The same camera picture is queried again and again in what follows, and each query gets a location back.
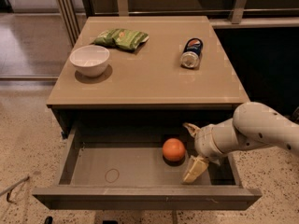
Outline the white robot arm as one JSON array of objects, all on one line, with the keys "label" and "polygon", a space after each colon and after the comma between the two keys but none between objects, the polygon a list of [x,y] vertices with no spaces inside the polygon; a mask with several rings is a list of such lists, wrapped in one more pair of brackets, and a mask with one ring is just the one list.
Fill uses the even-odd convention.
[{"label": "white robot arm", "polygon": [[271,107],[247,102],[238,106],[231,119],[199,128],[183,126],[194,138],[197,156],[191,155],[182,182],[194,182],[211,162],[234,151],[276,146],[299,156],[299,125],[286,119]]}]

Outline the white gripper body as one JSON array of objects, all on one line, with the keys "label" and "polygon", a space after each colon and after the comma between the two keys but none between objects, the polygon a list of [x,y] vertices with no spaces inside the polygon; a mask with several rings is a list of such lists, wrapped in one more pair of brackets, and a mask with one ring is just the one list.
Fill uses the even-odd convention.
[{"label": "white gripper body", "polygon": [[222,165],[226,155],[216,146],[213,138],[213,125],[200,128],[194,138],[194,148],[199,156],[217,165]]}]

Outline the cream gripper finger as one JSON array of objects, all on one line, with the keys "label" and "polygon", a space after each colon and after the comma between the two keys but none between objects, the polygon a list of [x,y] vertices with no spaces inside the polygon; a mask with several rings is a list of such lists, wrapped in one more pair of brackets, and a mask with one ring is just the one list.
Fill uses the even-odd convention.
[{"label": "cream gripper finger", "polygon": [[201,131],[199,127],[189,122],[184,122],[183,127],[187,129],[191,137],[195,137]]},{"label": "cream gripper finger", "polygon": [[208,168],[208,165],[208,159],[201,156],[190,156],[182,182],[185,184],[193,183]]}]

